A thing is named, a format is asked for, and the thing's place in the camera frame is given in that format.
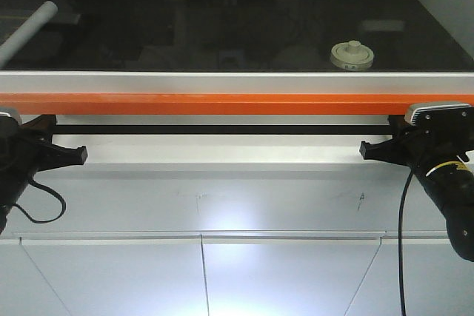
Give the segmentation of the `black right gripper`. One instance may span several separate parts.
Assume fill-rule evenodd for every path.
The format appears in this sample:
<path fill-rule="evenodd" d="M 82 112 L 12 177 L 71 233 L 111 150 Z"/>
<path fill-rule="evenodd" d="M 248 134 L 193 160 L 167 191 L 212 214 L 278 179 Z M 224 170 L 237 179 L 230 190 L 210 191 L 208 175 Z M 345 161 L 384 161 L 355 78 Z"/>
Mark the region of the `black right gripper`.
<path fill-rule="evenodd" d="M 439 143 L 428 133 L 410 133 L 403 115 L 388 115 L 391 139 L 362 141 L 364 160 L 408 165 L 443 215 L 452 248 L 461 258 L 473 259 L 473 172 L 464 163 L 465 151 Z"/>

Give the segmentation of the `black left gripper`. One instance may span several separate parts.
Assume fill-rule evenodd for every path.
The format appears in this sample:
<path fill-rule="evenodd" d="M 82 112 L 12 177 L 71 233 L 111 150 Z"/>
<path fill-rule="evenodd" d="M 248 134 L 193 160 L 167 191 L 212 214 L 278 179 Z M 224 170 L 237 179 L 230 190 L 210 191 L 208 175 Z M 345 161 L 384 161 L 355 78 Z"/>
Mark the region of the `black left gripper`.
<path fill-rule="evenodd" d="M 55 128 L 56 115 L 40 115 L 21 125 L 11 118 L 1 119 L 1 229 L 6 227 L 7 215 L 28 185 L 29 176 L 85 164 L 86 146 L 53 144 Z"/>

